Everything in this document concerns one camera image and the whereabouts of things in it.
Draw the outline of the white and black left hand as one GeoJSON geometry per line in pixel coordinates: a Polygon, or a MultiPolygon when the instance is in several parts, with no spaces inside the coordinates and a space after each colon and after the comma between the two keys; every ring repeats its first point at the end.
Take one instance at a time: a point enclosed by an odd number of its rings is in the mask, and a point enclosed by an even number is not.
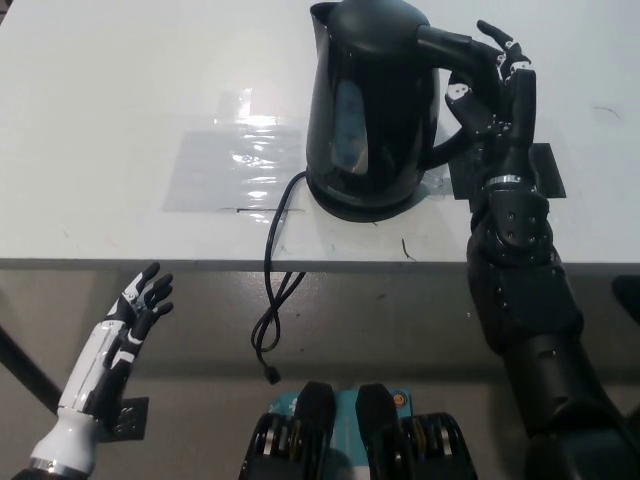
{"type": "Polygon", "coordinates": [[[91,331],[60,397],[57,422],[96,422],[112,427],[124,390],[152,327],[173,309],[173,275],[154,262],[117,296],[91,331]]]}

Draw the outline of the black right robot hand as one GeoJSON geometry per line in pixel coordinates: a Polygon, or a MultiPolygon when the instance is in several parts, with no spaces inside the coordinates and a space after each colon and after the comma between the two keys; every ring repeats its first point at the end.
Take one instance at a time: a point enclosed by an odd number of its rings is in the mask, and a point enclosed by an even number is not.
{"type": "Polygon", "coordinates": [[[499,46],[481,43],[484,72],[469,83],[449,77],[445,101],[465,136],[482,145],[483,184],[535,183],[529,160],[536,123],[536,72],[521,44],[484,21],[477,28],[499,46]]]}

